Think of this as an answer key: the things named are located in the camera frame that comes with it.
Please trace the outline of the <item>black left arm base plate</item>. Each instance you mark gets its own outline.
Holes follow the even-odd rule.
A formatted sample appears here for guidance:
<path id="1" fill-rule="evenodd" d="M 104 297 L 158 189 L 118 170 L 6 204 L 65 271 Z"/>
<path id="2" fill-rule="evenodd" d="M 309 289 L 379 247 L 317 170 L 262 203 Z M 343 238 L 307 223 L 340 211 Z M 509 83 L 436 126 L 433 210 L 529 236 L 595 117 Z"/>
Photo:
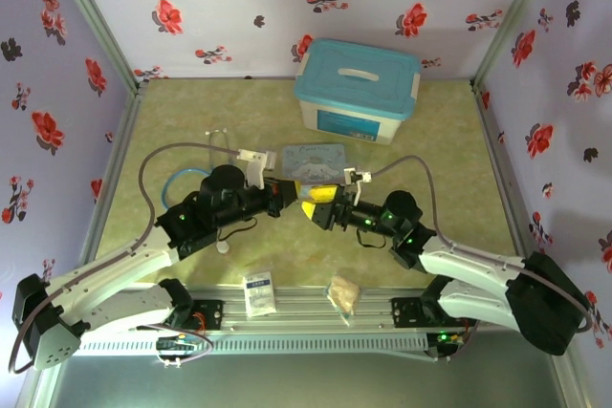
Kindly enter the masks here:
<path id="1" fill-rule="evenodd" d="M 196 299 L 177 307 L 163 322 L 173 329 L 192 332 L 219 331 L 224 316 L 224 302 L 217 299 Z"/>

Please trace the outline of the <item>left circuit board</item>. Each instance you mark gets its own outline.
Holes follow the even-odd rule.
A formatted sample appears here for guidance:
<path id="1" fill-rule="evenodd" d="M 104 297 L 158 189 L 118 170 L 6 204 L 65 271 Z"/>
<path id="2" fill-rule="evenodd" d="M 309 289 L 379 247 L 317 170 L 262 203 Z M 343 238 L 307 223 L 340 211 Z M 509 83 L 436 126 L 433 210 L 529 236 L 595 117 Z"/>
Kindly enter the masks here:
<path id="1" fill-rule="evenodd" d="M 189 354 L 198 350 L 200 340 L 186 335 L 160 337 L 156 341 L 156 351 L 159 353 Z"/>

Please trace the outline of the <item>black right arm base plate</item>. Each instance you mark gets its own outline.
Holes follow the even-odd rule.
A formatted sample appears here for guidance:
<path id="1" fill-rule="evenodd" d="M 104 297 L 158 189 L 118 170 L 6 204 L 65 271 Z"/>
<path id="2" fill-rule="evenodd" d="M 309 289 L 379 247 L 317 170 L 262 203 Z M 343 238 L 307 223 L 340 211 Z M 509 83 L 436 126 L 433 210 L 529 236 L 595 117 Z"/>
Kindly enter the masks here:
<path id="1" fill-rule="evenodd" d="M 395 297 L 390 300 L 394 327 L 399 328 L 444 328 L 472 327 L 474 319 L 453 318 L 439 306 L 424 303 L 419 297 Z"/>

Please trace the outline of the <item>aluminium side rail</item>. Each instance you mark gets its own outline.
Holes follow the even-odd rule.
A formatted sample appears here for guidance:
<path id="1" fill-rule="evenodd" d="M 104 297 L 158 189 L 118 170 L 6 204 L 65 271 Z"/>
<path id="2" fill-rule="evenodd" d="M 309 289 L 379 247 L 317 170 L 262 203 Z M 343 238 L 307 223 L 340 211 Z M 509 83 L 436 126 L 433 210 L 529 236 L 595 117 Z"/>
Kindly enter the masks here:
<path id="1" fill-rule="evenodd" d="M 518 183 L 507 150 L 507 142 L 498 139 L 498 135 L 502 133 L 502 130 L 499 128 L 492 111 L 492 102 L 489 101 L 488 105 L 484 103 L 483 96 L 487 90 L 477 85 L 474 78 L 470 80 L 470 88 L 476 100 L 493 174 L 496 179 L 515 251 L 521 256 L 528 256 L 535 248 L 534 239 L 528 229 L 528 223 L 531 220 L 517 187 Z"/>
<path id="2" fill-rule="evenodd" d="M 78 264 L 80 266 L 92 262 L 98 252 L 103 230 L 108 219 L 113 198 L 120 179 L 120 173 L 129 148 L 129 143 L 142 103 L 143 90 L 138 89 L 126 100 L 118 131 L 113 141 L 113 147 L 101 189 L 92 215 L 92 220 L 83 244 Z"/>

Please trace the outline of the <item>tan snack packet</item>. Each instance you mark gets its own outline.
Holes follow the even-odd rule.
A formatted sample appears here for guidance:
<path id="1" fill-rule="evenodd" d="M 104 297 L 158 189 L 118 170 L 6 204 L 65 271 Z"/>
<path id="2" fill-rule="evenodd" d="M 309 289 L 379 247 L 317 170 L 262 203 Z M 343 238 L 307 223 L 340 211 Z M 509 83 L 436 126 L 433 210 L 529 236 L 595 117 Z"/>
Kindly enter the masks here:
<path id="1" fill-rule="evenodd" d="M 340 319 L 350 326 L 361 296 L 361 288 L 353 281 L 335 274 L 328 284 L 325 295 Z"/>

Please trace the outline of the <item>aluminium front rail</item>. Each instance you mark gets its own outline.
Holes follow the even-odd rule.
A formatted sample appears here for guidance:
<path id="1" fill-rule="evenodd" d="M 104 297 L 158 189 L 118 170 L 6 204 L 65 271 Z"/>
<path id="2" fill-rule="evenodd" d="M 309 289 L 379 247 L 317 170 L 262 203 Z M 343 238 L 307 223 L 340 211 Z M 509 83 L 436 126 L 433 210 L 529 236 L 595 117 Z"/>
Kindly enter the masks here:
<path id="1" fill-rule="evenodd" d="M 240 287 L 213 286 L 192 289 L 197 300 L 223 302 L 220 332 L 227 334 L 375 333 L 394 329 L 391 300 L 418 297 L 421 289 L 366 288 L 355 315 L 344 322 L 323 287 L 280 287 L 274 290 L 276 311 L 249 318 Z"/>

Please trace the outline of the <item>white storage box blue lid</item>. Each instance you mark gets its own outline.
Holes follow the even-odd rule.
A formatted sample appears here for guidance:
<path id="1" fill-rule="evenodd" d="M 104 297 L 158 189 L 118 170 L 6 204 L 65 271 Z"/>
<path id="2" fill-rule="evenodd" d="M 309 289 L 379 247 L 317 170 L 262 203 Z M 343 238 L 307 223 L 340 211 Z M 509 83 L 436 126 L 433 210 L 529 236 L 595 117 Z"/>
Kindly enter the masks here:
<path id="1" fill-rule="evenodd" d="M 421 62 L 413 54 L 314 40 L 295 78 L 306 128 L 388 145 L 415 109 Z"/>

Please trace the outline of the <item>blue cartoon tin box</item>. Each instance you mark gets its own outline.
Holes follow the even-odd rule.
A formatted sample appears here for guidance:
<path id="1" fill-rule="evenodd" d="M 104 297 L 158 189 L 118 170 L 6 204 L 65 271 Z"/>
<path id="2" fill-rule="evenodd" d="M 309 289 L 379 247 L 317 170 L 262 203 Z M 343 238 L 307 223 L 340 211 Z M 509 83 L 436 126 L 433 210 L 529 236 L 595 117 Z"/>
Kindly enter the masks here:
<path id="1" fill-rule="evenodd" d="M 281 177 L 306 184 L 341 183 L 347 166 L 340 143 L 291 144 L 282 149 Z"/>

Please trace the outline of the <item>aluminium corner post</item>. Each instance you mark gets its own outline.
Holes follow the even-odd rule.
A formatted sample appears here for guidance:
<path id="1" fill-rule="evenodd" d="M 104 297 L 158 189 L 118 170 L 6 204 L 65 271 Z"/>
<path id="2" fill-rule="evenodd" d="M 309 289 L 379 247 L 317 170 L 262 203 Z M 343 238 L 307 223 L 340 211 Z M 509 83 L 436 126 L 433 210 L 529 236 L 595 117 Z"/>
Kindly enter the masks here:
<path id="1" fill-rule="evenodd" d="M 96 36 L 98 43 L 103 48 L 106 56 L 114 66 L 115 71 L 120 76 L 124 86 L 129 93 L 135 96 L 140 84 L 133 76 L 128 61 L 120 48 L 118 41 L 103 17 L 101 10 L 95 0 L 74 0 L 79 10 L 85 17 L 90 29 Z"/>
<path id="2" fill-rule="evenodd" d="M 488 47 L 478 67 L 475 77 L 470 81 L 471 88 L 474 92 L 481 91 L 484 87 L 485 79 L 493 69 L 499 56 L 503 54 L 503 48 L 510 40 L 514 27 L 521 20 L 529 2 L 530 0 L 513 0 L 510 4 L 501 25 L 495 33 L 491 45 Z"/>

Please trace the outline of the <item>stethoscope with blue tube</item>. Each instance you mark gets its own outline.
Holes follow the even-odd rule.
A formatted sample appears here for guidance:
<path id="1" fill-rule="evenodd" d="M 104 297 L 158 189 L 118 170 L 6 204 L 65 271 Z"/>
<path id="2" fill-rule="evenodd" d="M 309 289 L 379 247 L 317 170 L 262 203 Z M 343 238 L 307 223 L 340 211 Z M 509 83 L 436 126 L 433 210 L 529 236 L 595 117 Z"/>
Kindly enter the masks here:
<path id="1" fill-rule="evenodd" d="M 230 136 L 227 127 L 206 130 L 205 136 L 207 144 L 217 145 L 224 150 L 230 150 Z M 168 192 L 171 186 L 183 176 L 194 176 L 198 179 L 207 177 L 210 172 L 222 163 L 235 164 L 235 158 L 230 153 L 223 153 L 218 150 L 208 150 L 208 159 L 205 165 L 191 165 L 174 171 L 166 180 L 160 194 L 161 205 L 164 210 L 173 206 L 173 202 L 168 199 Z"/>

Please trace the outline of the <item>white gauze packet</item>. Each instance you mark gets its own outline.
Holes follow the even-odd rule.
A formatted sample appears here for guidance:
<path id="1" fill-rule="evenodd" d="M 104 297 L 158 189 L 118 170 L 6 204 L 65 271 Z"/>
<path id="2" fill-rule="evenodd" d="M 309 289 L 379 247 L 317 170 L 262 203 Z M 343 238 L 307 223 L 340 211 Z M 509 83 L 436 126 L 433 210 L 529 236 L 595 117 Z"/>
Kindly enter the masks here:
<path id="1" fill-rule="evenodd" d="M 248 318 L 276 312 L 273 278 L 269 271 L 245 276 L 243 278 L 243 291 Z"/>

